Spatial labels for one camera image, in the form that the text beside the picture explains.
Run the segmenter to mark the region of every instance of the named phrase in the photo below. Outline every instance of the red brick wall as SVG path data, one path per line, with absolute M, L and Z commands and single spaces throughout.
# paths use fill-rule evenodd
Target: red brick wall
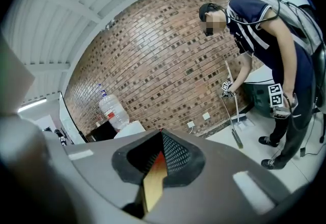
M 86 135 L 96 126 L 101 98 L 97 84 L 115 94 L 130 116 L 145 129 L 170 128 L 195 133 L 226 120 L 218 94 L 227 79 L 224 60 L 235 77 L 238 49 L 226 29 L 205 37 L 198 8 L 228 0 L 139 0 L 115 18 L 86 49 L 69 82 L 65 100 Z M 239 92 L 239 107 L 246 105 Z M 234 112 L 233 102 L 228 103 Z M 202 115 L 209 112 L 211 119 Z

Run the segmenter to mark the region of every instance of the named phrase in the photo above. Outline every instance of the black pants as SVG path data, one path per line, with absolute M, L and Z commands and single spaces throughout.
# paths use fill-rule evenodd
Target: black pants
M 285 165 L 300 148 L 308 129 L 308 123 L 312 117 L 314 96 L 315 82 L 313 80 L 313 84 L 310 88 L 296 93 L 298 106 L 293 112 L 293 120 L 291 117 L 287 119 L 275 119 L 276 125 L 274 132 L 270 135 L 270 141 L 278 143 L 286 133 L 285 146 L 281 154 L 275 159 L 277 164 Z M 299 131 L 293 127 L 293 121 Z

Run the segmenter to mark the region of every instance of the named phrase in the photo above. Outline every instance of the ceiling light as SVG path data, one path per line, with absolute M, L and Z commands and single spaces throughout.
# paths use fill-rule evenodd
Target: ceiling light
M 36 105 L 39 105 L 39 104 L 42 104 L 42 103 L 45 103 L 46 102 L 46 98 L 43 98 L 43 99 L 40 99 L 36 102 L 33 102 L 33 103 L 30 103 L 28 105 L 25 105 L 25 106 L 22 106 L 20 109 L 18 109 L 18 112 L 20 113 L 21 111 L 24 111 L 26 109 L 29 109 L 33 106 L 36 106 Z

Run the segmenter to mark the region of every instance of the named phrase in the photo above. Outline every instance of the wall socket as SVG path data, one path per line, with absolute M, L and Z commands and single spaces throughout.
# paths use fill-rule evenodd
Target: wall socket
M 189 128 L 192 128 L 192 127 L 194 127 L 194 126 L 195 126 L 195 124 L 194 124 L 194 122 L 193 122 L 193 121 L 191 121 L 191 122 L 187 123 L 187 125 L 188 125 L 188 127 L 189 127 Z
M 209 118 L 210 118 L 209 113 L 208 113 L 208 112 L 207 112 L 207 113 L 204 113 L 204 114 L 203 114 L 203 118 L 204 118 L 204 120 L 209 119 Z

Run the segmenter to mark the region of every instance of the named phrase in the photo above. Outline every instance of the sneaker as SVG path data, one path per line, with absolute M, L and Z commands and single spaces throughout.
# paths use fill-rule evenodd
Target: sneaker
M 276 163 L 275 160 L 262 160 L 261 161 L 261 166 L 263 166 L 264 168 L 268 169 L 268 170 L 280 170 L 283 169 L 285 165 L 280 165 L 279 163 Z
M 279 145 L 280 142 L 278 143 L 273 143 L 270 139 L 269 136 L 262 136 L 258 139 L 258 142 L 260 142 L 262 145 L 269 145 L 272 147 L 277 147 L 277 145 Z

